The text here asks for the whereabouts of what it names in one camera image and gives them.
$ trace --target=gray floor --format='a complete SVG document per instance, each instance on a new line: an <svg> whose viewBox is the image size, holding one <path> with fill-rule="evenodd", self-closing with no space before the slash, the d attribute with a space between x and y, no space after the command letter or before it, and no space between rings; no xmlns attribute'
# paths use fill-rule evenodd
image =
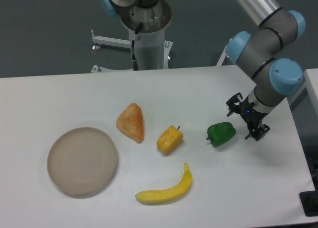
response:
<svg viewBox="0 0 318 228"><path fill-rule="evenodd" d="M229 39L256 25L235 0L166 0L172 23L172 68L213 66ZM303 69L317 68L318 0L277 0L307 21L305 34L277 58L288 57ZM131 68L127 50L91 50L95 35L128 39L120 19L109 18L98 0L0 0L0 77L89 73L92 66ZM305 96L293 111L307 156L318 158L318 119Z"/></svg>

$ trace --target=blue joint cap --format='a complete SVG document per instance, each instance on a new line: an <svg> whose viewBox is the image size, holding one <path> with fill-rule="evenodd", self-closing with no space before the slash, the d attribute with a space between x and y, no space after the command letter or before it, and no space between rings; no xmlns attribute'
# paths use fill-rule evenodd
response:
<svg viewBox="0 0 318 228"><path fill-rule="evenodd" d="M99 0L99 2L109 16L113 18L118 16L117 12L115 11L114 7L112 6L109 0Z"/></svg>
<svg viewBox="0 0 318 228"><path fill-rule="evenodd" d="M269 80L272 86L282 95L290 95L295 92L303 78L301 67L288 58L277 60L269 70Z"/></svg>
<svg viewBox="0 0 318 228"><path fill-rule="evenodd" d="M298 26L297 38L299 38L304 33L304 31L306 29L305 18L302 16L301 13L298 13L297 11L294 11L294 10L290 10L290 11L287 11L287 12L291 13L295 17L295 19L297 21L297 26Z"/></svg>
<svg viewBox="0 0 318 228"><path fill-rule="evenodd" d="M235 35L232 40L228 43L227 48L225 49L226 54L230 60L236 64L239 56L241 55L246 43L250 38L250 34L242 31Z"/></svg>

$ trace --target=gray robot arm segment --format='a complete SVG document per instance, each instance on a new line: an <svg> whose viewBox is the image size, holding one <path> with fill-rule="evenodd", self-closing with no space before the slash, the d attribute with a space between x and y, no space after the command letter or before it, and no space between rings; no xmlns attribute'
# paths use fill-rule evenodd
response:
<svg viewBox="0 0 318 228"><path fill-rule="evenodd" d="M259 31L252 36L246 32L237 34L228 44L226 53L256 87L248 98L239 102L235 111L237 99L230 99L227 104L229 115L239 113L247 123L249 135L259 140L269 130L268 126L264 129L261 120L286 95L295 91L303 78L297 63L289 59L276 60L274 55L298 38L306 25L301 14L286 12L275 0L238 1L258 24Z"/></svg>

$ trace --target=green pepper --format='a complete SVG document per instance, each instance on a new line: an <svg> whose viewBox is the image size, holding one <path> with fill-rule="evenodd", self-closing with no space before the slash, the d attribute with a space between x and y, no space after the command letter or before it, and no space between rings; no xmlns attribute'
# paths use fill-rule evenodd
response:
<svg viewBox="0 0 318 228"><path fill-rule="evenodd" d="M208 128L208 138L214 147L225 144L236 134L236 129L230 122L222 122L211 125Z"/></svg>

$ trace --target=cable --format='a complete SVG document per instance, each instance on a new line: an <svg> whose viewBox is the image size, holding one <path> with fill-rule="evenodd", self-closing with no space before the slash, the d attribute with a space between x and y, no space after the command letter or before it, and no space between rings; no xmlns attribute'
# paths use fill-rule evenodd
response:
<svg viewBox="0 0 318 228"><path fill-rule="evenodd" d="M136 31L135 31L135 35L134 35L134 38L133 40L131 41L131 55L132 55L132 60L136 60L136 57L135 57L135 41L137 40L137 34L140 32L140 30L142 29L143 27L143 23L139 23Z"/></svg>

